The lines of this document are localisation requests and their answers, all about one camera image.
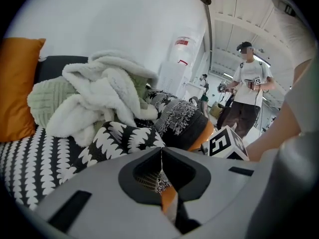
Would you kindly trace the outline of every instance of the red label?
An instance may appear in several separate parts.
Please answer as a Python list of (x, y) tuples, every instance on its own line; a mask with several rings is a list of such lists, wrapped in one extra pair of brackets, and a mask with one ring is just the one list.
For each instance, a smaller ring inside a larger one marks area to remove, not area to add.
[(188, 41), (186, 41), (186, 40), (178, 40), (178, 41), (176, 41), (175, 45), (177, 45), (177, 44), (181, 44), (181, 45), (187, 46), (188, 45)]

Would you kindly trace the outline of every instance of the ceiling light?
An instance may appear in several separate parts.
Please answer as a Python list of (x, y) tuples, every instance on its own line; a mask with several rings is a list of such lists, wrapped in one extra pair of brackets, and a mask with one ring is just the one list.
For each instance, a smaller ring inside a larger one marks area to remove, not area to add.
[(232, 77), (231, 75), (229, 75), (229, 74), (225, 74), (225, 73), (224, 73), (224, 75), (225, 75), (226, 77), (230, 78), (230, 79), (233, 79), (233, 77)]
[(264, 62), (268, 67), (270, 67), (270, 64), (266, 60), (262, 59), (260, 56), (254, 54), (254, 58), (260, 62)]

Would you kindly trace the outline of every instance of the orange pillow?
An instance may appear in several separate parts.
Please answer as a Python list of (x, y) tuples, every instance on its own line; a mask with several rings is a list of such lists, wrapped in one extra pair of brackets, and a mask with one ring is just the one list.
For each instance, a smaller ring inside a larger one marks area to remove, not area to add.
[(35, 133), (26, 98), (45, 39), (5, 38), (0, 50), (0, 142)]

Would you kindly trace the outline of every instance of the white fluffy blanket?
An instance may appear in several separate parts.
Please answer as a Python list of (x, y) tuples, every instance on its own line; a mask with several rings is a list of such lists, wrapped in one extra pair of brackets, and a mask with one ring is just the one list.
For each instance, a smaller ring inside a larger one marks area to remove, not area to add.
[(93, 123), (119, 120), (136, 126), (134, 117), (154, 120), (158, 112), (149, 105), (140, 108), (139, 97), (127, 72), (148, 79), (157, 75), (139, 65), (120, 51), (100, 51), (91, 55), (86, 64), (69, 64), (62, 71), (79, 94), (67, 98), (47, 124), (48, 135), (73, 136), (79, 146), (88, 146), (94, 138)]

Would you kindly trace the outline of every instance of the black pillow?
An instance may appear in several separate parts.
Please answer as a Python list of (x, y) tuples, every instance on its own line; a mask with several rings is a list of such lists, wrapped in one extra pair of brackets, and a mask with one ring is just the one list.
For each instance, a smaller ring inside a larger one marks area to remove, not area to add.
[(81, 56), (48, 56), (44, 61), (38, 62), (34, 84), (62, 76), (62, 70), (67, 64), (87, 62), (88, 58)]

